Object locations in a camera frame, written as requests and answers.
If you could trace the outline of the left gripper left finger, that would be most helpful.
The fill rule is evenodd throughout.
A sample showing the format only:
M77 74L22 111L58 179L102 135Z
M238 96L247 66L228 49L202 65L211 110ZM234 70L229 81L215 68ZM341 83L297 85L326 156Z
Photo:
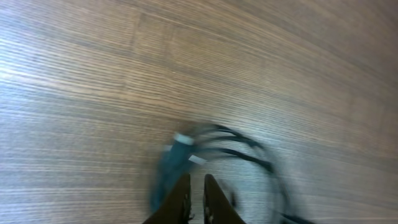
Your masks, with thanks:
M160 208L143 224L188 224L191 220L190 174L179 178Z

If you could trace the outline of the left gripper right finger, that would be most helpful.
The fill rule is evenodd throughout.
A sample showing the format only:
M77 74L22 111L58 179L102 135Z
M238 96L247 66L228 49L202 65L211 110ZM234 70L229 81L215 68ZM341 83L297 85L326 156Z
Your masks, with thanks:
M203 209L204 224L245 224L211 174L205 175Z

